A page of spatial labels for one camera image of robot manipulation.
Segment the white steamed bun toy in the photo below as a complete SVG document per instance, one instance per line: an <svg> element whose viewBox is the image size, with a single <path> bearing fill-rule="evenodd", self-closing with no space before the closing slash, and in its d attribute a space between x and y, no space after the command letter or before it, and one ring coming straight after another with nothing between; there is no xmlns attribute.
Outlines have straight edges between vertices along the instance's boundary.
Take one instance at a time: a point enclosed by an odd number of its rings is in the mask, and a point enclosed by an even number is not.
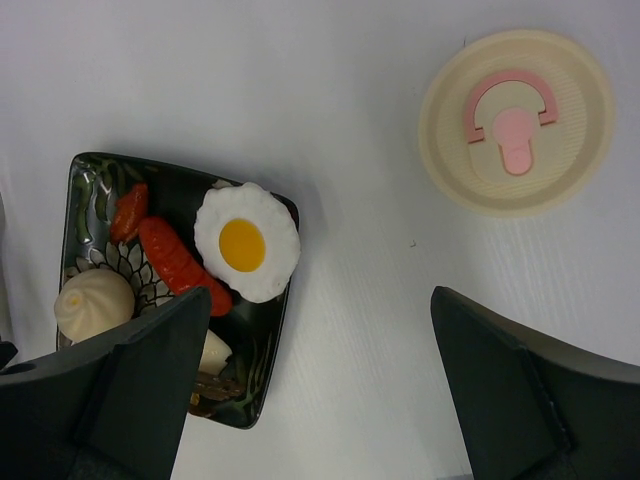
<svg viewBox="0 0 640 480"><path fill-rule="evenodd" d="M54 316L62 334L79 343L128 322L134 307L133 290L121 275L90 269L64 284Z"/></svg>

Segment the cream lunch box lid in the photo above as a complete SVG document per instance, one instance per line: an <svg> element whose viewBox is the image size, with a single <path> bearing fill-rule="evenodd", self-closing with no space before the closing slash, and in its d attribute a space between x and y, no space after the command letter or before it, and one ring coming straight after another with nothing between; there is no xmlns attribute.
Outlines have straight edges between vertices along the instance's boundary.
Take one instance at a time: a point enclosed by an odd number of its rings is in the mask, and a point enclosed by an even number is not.
<svg viewBox="0 0 640 480"><path fill-rule="evenodd" d="M510 30L463 47L420 112L426 171L483 215L539 214L577 193L606 157L615 124L609 76L579 43Z"/></svg>

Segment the fried egg toy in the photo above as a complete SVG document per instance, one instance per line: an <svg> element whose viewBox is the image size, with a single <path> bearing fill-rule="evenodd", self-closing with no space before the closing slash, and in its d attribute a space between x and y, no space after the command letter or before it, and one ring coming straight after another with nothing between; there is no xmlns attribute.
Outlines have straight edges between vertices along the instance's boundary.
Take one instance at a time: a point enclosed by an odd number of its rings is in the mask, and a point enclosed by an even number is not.
<svg viewBox="0 0 640 480"><path fill-rule="evenodd" d="M194 241L206 270L252 303L282 294L301 254L288 209L254 183L208 190Z"/></svg>

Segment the cream tofu block toy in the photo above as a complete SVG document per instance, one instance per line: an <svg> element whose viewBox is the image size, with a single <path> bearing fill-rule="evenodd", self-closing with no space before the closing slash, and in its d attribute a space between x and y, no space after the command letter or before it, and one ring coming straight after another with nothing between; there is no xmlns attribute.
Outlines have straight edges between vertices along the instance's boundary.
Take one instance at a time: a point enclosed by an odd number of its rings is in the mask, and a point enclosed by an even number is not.
<svg viewBox="0 0 640 480"><path fill-rule="evenodd" d="M198 371L219 376L228 364L232 349L214 332L208 330L201 354Z"/></svg>

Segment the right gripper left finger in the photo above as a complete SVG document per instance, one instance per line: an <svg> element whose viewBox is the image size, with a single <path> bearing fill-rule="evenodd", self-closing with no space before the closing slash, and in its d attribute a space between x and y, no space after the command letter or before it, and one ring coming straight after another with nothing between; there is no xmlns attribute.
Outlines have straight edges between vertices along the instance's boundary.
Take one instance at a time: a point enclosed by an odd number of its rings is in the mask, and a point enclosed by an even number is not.
<svg viewBox="0 0 640 480"><path fill-rule="evenodd" d="M167 479L209 325L198 287L1 371L4 479Z"/></svg>

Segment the red sausage toy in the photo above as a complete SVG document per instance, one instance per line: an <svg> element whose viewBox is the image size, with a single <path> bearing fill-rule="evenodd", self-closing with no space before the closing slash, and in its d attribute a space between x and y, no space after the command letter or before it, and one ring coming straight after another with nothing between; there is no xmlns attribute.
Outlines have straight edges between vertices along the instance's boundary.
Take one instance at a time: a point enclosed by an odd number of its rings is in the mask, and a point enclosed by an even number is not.
<svg viewBox="0 0 640 480"><path fill-rule="evenodd" d="M138 234L151 266L174 295L204 287L212 298L212 317L231 311L231 294L196 261L167 221L157 216L146 217L139 225Z"/></svg>

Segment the small red shrimp toy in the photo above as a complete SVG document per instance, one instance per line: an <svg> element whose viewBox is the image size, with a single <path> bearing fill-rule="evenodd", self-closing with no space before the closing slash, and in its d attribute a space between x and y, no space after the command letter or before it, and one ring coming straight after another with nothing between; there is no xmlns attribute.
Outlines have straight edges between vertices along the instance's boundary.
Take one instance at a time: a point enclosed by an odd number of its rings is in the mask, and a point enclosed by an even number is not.
<svg viewBox="0 0 640 480"><path fill-rule="evenodd" d="M113 244L129 243L138 235L141 221L147 216L149 190L145 183L137 183L116 201L116 213L110 227Z"/></svg>

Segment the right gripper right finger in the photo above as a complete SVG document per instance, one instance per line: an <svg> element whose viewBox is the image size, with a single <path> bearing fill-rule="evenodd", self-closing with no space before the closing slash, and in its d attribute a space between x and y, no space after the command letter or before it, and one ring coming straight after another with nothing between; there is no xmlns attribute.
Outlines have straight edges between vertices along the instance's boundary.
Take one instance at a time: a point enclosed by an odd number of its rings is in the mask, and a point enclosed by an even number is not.
<svg viewBox="0 0 640 480"><path fill-rule="evenodd" d="M476 479L636 479L639 368L445 287L431 318Z"/></svg>

